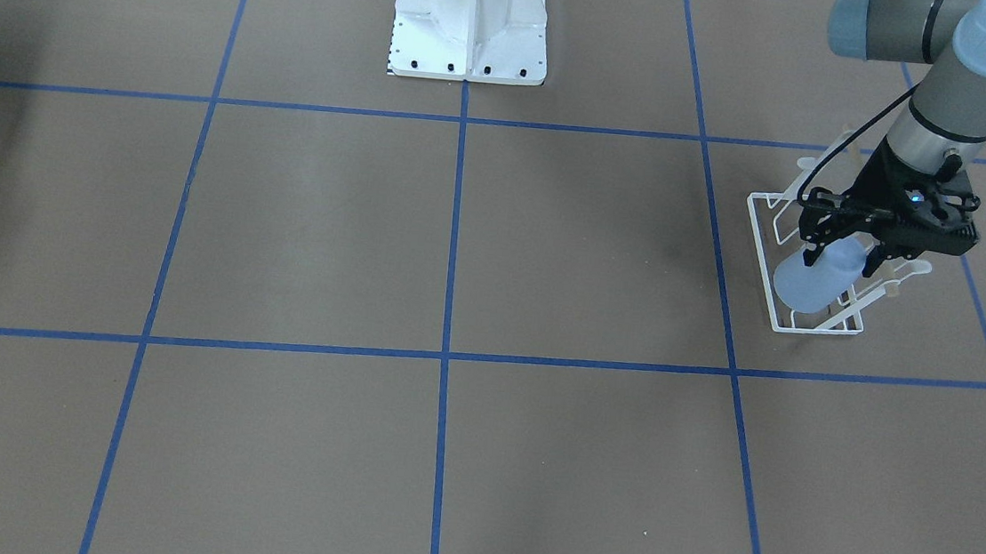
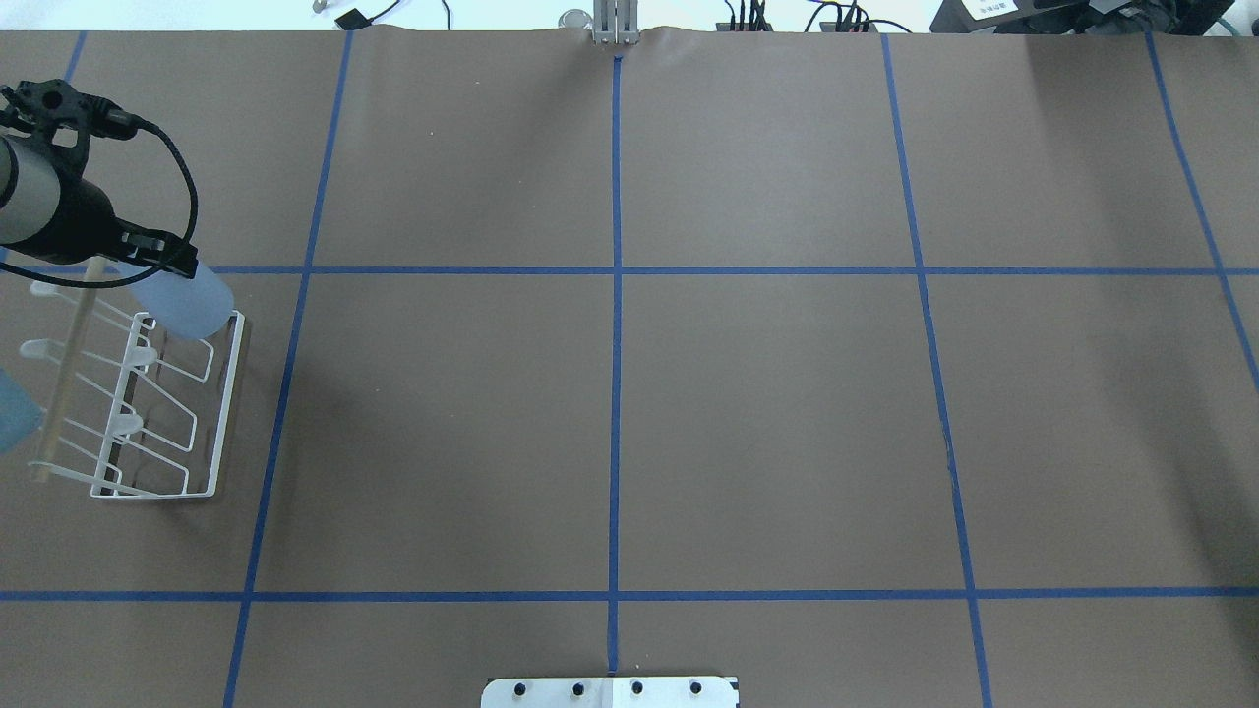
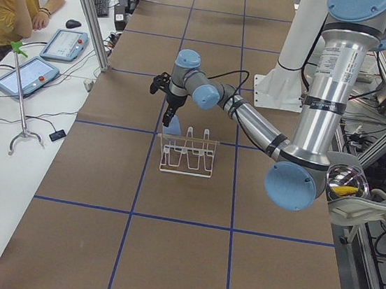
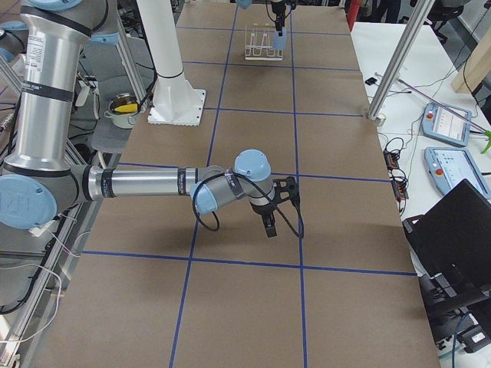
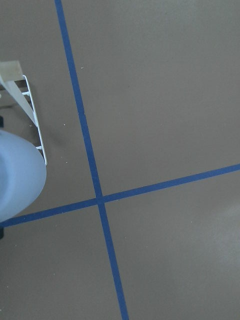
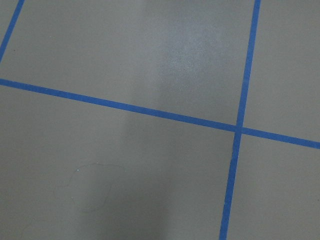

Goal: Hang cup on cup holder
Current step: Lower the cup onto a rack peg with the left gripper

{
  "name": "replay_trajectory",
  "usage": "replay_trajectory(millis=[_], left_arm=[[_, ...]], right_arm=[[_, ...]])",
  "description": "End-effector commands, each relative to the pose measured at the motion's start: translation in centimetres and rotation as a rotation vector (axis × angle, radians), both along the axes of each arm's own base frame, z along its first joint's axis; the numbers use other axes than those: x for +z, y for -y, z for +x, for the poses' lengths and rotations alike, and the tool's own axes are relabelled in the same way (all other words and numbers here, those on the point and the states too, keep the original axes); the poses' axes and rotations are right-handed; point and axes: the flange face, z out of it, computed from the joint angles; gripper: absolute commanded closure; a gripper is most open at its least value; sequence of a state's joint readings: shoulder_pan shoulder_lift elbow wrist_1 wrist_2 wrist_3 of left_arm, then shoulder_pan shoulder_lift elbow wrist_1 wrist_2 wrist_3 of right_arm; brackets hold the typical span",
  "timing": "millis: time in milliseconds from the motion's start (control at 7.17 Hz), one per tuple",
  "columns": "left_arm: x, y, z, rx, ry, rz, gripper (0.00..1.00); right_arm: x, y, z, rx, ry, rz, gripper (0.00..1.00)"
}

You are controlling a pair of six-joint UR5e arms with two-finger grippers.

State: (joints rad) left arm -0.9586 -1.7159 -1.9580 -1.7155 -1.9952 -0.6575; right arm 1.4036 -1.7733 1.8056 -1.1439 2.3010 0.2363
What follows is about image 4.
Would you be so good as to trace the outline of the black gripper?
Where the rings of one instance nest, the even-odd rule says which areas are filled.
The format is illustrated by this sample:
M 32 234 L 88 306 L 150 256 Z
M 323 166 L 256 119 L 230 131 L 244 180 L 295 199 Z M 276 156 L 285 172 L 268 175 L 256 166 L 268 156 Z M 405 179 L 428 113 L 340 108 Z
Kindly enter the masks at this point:
M 285 27 L 285 18 L 287 16 L 287 7 L 294 8 L 292 0 L 271 0 L 273 14 L 275 15 L 275 30 L 278 31 L 278 36 L 283 36 Z
M 265 232 L 268 238 L 273 238 L 277 235 L 275 227 L 275 216 L 273 212 L 275 211 L 275 203 L 266 200 L 264 204 L 260 204 L 257 200 L 249 201 L 252 210 L 261 216 L 264 222 Z

